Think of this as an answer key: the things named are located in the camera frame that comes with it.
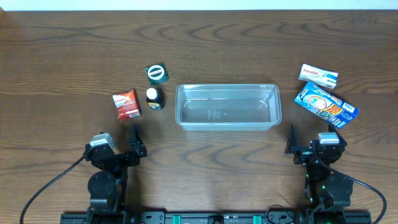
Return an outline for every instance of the white wall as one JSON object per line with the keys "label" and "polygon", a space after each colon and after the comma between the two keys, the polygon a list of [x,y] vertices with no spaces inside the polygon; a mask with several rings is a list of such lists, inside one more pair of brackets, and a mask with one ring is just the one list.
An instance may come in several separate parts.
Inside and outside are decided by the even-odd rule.
{"label": "white wall", "polygon": [[398,0],[0,0],[0,6],[5,11],[398,9]]}

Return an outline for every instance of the yellow label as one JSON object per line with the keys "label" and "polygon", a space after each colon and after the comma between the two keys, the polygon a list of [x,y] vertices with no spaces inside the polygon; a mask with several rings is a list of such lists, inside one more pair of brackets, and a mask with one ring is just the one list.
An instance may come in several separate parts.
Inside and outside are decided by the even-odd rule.
{"label": "yellow label", "polygon": [[159,106],[158,103],[148,103],[149,106]]}

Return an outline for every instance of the transparent plastic container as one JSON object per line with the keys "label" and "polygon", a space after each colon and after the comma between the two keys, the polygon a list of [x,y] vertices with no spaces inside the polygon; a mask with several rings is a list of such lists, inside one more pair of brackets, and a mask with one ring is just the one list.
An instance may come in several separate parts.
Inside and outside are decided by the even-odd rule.
{"label": "transparent plastic container", "polygon": [[179,85],[175,121],[186,131],[266,131],[282,121],[273,84]]}

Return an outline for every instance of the red and white box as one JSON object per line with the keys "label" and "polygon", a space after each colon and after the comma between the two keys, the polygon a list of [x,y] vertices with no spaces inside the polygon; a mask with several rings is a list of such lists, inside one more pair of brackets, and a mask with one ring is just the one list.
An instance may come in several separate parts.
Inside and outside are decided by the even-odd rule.
{"label": "red and white box", "polygon": [[113,95],[113,101],[118,109],[120,122],[141,116],[134,90]]}

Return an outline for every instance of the barcode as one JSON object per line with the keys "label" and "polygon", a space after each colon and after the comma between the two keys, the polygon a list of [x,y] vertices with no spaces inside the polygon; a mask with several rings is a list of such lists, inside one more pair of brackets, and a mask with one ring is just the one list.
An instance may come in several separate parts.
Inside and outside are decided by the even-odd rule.
{"label": "barcode", "polygon": [[351,113],[354,113],[354,110],[355,110],[355,107],[349,105],[348,103],[344,103],[344,104],[343,104],[343,108],[346,109],[346,110],[348,110],[348,111],[351,112]]}
{"label": "barcode", "polygon": [[129,116],[130,116],[130,118],[133,118],[133,117],[135,117],[135,116],[139,116],[139,113],[136,113],[136,114],[130,114]]}

